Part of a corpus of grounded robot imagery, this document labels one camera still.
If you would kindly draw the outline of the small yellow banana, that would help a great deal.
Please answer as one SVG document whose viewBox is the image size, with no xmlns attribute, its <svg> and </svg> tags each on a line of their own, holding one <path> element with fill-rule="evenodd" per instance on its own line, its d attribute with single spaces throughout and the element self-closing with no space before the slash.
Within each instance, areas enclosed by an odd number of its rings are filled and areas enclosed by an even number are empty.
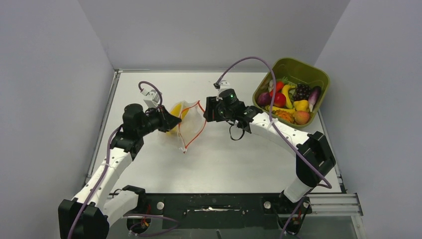
<svg viewBox="0 0 422 239">
<path fill-rule="evenodd" d="M 290 90 L 293 90 L 293 89 L 295 89 L 296 87 L 295 86 L 292 86 L 292 85 L 285 85 L 283 88 L 282 88 L 282 90 L 281 90 L 281 93 L 285 96 L 285 98 L 286 98 L 286 103 L 285 103 L 285 107 L 286 108 L 288 108 L 288 109 L 293 109 L 294 108 L 294 106 L 293 106 L 293 103 L 292 103 L 292 101 L 291 101 L 291 99 L 290 99 L 290 96 L 289 96 L 289 91 Z"/>
</svg>

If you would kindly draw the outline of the yellow banana bunch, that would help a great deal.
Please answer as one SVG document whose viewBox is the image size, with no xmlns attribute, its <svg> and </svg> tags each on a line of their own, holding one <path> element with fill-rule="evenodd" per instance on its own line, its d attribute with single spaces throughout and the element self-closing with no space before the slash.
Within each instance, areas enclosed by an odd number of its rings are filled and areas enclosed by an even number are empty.
<svg viewBox="0 0 422 239">
<path fill-rule="evenodd" d="M 172 109 L 170 110 L 170 114 L 179 117 L 181 120 L 183 120 L 186 117 L 190 106 L 191 104 L 186 101 L 178 102 L 172 107 Z M 172 135 L 179 133 L 181 126 L 182 123 L 179 123 L 176 127 L 167 132 L 167 134 Z"/>
</svg>

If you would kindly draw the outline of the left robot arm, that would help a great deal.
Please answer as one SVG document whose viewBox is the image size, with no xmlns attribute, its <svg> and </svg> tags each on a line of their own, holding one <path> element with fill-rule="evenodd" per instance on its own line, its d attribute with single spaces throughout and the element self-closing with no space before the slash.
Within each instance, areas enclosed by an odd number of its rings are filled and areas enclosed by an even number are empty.
<svg viewBox="0 0 422 239">
<path fill-rule="evenodd" d="M 146 111 L 140 104 L 124 108 L 122 124 L 110 135 L 106 157 L 88 183 L 58 208 L 62 239 L 105 239 L 110 227 L 127 212 L 142 205 L 143 188 L 125 186 L 113 199 L 109 194 L 144 145 L 143 138 L 158 130 L 169 132 L 181 123 L 159 105 Z"/>
</svg>

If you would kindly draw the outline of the red apple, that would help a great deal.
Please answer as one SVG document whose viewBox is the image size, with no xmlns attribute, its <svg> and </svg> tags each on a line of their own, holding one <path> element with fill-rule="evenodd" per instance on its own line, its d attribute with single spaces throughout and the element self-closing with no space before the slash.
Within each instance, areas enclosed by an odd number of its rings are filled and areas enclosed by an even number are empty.
<svg viewBox="0 0 422 239">
<path fill-rule="evenodd" d="M 274 103 L 273 106 L 283 108 L 286 105 L 286 97 L 284 94 L 277 92 L 274 95 Z"/>
</svg>

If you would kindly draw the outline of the clear zip top bag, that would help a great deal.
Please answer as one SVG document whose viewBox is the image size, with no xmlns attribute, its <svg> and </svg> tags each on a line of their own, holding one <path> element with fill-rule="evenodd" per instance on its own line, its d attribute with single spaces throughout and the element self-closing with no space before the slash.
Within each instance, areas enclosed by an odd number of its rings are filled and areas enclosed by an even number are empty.
<svg viewBox="0 0 422 239">
<path fill-rule="evenodd" d="M 203 132 L 207 122 L 203 117 L 204 108 L 201 101 L 190 103 L 191 106 L 186 117 L 182 120 L 182 126 L 177 134 L 168 135 L 165 133 L 165 139 L 168 143 L 186 153 L 188 147 L 199 137 Z"/>
</svg>

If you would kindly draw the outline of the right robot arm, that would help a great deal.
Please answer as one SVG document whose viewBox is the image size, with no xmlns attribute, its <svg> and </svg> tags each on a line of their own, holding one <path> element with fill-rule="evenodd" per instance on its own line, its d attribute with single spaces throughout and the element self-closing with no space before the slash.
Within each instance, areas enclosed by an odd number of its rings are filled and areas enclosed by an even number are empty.
<svg viewBox="0 0 422 239">
<path fill-rule="evenodd" d="M 326 175 L 335 167 L 336 161 L 323 133 L 300 131 L 271 118 L 256 106 L 246 106 L 237 98 L 234 89 L 207 97 L 204 118 L 207 122 L 225 121 L 243 132 L 259 135 L 292 150 L 296 158 L 296 176 L 282 191 L 282 210 L 293 212 L 299 207 L 300 199 L 321 182 L 332 188 Z"/>
</svg>

